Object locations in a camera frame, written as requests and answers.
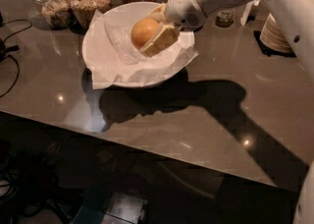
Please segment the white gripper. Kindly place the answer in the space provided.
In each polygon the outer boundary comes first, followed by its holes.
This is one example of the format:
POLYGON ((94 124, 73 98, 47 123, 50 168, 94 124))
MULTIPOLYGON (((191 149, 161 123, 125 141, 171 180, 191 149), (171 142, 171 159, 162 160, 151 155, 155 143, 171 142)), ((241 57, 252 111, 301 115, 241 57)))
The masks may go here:
POLYGON ((184 29, 202 27, 212 13, 228 9, 233 0, 168 0, 152 10, 147 17, 160 23, 153 36, 139 49, 152 57, 172 46, 179 38, 176 26, 184 29))

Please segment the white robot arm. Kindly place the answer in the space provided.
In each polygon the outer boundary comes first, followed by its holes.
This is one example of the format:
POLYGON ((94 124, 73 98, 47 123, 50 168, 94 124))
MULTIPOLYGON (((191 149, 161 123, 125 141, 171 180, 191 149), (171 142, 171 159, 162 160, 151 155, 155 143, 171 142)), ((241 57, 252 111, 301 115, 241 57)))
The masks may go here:
MULTIPOLYGON (((150 16, 173 25, 176 29, 200 29, 207 16, 242 5, 250 0, 168 0, 150 16)), ((311 0, 262 0, 279 22, 284 37, 297 58, 309 72, 313 72, 313 6, 311 0)), ((220 99, 208 106, 209 112, 237 140, 253 140, 248 153, 259 167, 278 185, 291 182, 299 187, 299 196, 289 211, 285 204, 275 205, 276 196, 266 197, 264 191, 253 194, 252 201, 240 198, 238 193, 224 196, 222 219, 224 224, 313 224, 313 166, 302 162, 295 154, 280 145, 273 137, 258 127, 240 109, 244 92, 235 84, 214 82, 220 99), (292 216, 278 216, 282 209, 292 216)))

